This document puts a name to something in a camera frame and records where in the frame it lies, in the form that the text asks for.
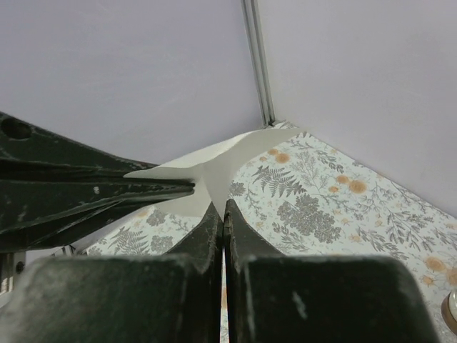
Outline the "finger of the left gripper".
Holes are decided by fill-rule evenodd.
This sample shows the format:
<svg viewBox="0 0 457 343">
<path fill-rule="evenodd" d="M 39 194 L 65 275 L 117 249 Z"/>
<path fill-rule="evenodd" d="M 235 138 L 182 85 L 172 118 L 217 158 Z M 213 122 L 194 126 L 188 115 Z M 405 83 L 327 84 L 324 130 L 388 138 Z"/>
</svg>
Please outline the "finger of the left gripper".
<svg viewBox="0 0 457 343">
<path fill-rule="evenodd" d="M 128 177 L 154 164 L 121 158 L 1 113 L 1 187 L 110 184 L 193 188 L 187 179 Z"/>
</svg>

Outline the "floral patterned table mat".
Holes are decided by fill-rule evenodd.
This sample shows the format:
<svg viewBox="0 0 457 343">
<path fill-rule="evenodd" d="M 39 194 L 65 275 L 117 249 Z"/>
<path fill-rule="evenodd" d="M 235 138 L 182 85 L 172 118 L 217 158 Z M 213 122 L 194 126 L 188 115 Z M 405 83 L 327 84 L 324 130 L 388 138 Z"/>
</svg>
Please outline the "floral patterned table mat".
<svg viewBox="0 0 457 343">
<path fill-rule="evenodd" d="M 86 248 L 96 255 L 159 255 L 203 217 L 216 188 L 207 172 L 230 170 L 228 197 L 241 216 L 287 255 L 383 254 L 415 277 L 442 342 L 456 335 L 442 301 L 456 289 L 456 218 L 308 133 L 292 136 L 283 121 L 268 134 L 252 131 L 165 164 L 198 180 L 177 209 L 146 207 Z"/>
</svg>

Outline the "small glass beaker brown band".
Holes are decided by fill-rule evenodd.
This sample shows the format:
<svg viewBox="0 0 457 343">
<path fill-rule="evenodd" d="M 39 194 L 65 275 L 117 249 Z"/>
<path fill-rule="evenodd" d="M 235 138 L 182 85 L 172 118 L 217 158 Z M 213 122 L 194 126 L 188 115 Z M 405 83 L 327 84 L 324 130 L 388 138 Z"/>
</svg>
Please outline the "small glass beaker brown band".
<svg viewBox="0 0 457 343">
<path fill-rule="evenodd" d="M 441 315 L 448 328 L 457 335 L 456 290 L 453 290 L 441 304 Z"/>
</svg>

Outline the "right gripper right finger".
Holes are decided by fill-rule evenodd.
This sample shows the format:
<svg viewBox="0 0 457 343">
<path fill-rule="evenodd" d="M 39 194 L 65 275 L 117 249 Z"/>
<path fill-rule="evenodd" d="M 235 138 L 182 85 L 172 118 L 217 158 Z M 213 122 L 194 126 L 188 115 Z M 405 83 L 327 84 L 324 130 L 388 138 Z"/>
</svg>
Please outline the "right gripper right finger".
<svg viewBox="0 0 457 343">
<path fill-rule="evenodd" d="M 436 342 L 420 289 L 400 261 L 290 256 L 243 218 L 224 219 L 231 342 Z"/>
</svg>

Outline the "white paper coffee filter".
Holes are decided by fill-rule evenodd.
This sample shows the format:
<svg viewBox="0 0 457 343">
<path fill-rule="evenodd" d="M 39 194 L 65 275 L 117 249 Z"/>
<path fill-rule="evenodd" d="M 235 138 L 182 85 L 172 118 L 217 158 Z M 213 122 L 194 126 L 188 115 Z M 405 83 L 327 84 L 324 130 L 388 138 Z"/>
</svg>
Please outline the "white paper coffee filter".
<svg viewBox="0 0 457 343">
<path fill-rule="evenodd" d="M 161 202 L 156 206 L 168 214 L 201 217 L 209 204 L 213 204 L 218 215 L 223 217 L 229 187 L 239 168 L 301 132 L 301 129 L 261 129 L 246 132 L 160 166 L 130 172 L 125 177 L 190 180 L 195 183 L 192 195 Z"/>
</svg>

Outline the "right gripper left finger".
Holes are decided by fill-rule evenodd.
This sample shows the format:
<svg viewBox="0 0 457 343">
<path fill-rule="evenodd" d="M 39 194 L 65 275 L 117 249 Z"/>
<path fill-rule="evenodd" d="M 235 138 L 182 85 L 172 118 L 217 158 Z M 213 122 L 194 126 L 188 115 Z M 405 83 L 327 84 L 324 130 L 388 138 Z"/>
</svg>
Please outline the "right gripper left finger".
<svg viewBox="0 0 457 343">
<path fill-rule="evenodd" d="M 1 308 L 1 340 L 217 342 L 221 234 L 209 206 L 162 255 L 37 259 Z"/>
</svg>

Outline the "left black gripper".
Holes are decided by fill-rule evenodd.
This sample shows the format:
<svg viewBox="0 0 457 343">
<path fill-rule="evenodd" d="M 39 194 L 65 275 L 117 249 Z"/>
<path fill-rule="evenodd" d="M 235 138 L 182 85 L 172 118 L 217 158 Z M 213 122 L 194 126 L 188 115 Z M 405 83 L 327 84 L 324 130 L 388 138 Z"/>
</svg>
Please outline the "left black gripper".
<svg viewBox="0 0 457 343">
<path fill-rule="evenodd" d="M 193 194 L 187 180 L 1 181 L 1 249 L 27 250 L 118 205 L 143 205 Z M 12 292 L 26 252 L 1 253 L 1 296 Z"/>
</svg>

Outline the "aluminium rail frame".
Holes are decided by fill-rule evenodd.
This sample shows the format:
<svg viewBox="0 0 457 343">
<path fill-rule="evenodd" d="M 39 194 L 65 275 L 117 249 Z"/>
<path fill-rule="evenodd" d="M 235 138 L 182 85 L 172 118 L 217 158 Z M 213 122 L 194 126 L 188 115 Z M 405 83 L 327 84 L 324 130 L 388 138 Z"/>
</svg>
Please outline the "aluminium rail frame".
<svg viewBox="0 0 457 343">
<path fill-rule="evenodd" d="M 241 4 L 263 125 L 273 126 L 276 122 L 276 116 L 274 113 L 271 86 L 268 77 L 258 2 L 255 0 L 242 0 Z"/>
</svg>

